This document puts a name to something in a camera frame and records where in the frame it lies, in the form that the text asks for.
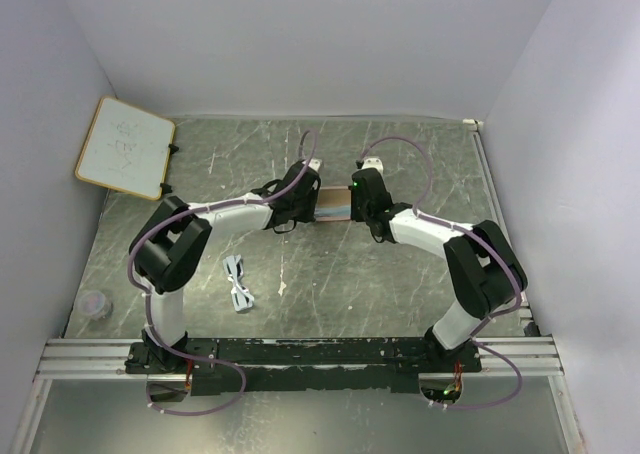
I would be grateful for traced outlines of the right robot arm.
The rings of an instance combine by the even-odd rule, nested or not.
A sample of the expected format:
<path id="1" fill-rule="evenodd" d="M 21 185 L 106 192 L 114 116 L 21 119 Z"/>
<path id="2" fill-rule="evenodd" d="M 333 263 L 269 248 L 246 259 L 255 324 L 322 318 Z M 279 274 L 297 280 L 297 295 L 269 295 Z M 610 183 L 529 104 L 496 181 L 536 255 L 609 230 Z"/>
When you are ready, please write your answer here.
<path id="1" fill-rule="evenodd" d="M 351 218 L 378 243 L 409 245 L 446 261 L 455 299 L 424 335 L 424 358 L 443 372 L 490 319 L 516 310 L 526 273 L 499 225 L 459 224 L 395 203 L 379 170 L 362 162 L 352 174 Z"/>

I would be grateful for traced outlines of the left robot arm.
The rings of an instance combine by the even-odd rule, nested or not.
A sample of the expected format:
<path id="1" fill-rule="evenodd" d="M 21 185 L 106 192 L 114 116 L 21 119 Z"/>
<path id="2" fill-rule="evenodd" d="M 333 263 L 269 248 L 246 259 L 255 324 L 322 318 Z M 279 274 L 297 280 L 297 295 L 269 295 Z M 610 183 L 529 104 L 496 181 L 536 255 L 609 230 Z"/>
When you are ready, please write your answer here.
<path id="1" fill-rule="evenodd" d="M 181 369 L 188 334 L 183 315 L 184 288 L 208 242 L 218 234 L 244 234 L 314 220 L 321 187 L 316 158 L 300 160 L 282 179 L 240 197 L 213 203 L 163 200 L 129 248 L 127 275 L 142 290 L 145 305 L 143 344 L 149 362 L 162 372 Z"/>

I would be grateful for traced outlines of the pink glasses case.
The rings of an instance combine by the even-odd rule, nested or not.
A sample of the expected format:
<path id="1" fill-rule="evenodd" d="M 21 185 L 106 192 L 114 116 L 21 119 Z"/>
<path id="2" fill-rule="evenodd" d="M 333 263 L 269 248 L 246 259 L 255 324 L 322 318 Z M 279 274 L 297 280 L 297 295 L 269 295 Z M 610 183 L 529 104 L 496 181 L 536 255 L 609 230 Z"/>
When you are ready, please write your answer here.
<path id="1" fill-rule="evenodd" d="M 329 206 L 343 206 L 347 205 L 351 208 L 351 191 L 348 186 L 328 186 L 322 187 L 319 190 L 316 207 L 329 207 Z M 343 222 L 350 221 L 346 217 L 343 218 L 318 218 L 315 216 L 317 222 Z"/>

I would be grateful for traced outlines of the light blue cleaning cloth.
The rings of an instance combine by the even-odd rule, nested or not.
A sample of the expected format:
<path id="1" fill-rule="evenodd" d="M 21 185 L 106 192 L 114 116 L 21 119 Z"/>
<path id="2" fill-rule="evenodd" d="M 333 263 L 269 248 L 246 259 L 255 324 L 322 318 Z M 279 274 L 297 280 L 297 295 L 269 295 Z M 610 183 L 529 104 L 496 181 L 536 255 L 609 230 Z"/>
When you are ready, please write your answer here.
<path id="1" fill-rule="evenodd" d="M 351 216 L 351 208 L 347 205 L 343 206 L 329 206 L 329 207 L 317 207 L 315 209 L 315 216 L 318 218 L 343 218 L 347 219 Z"/>

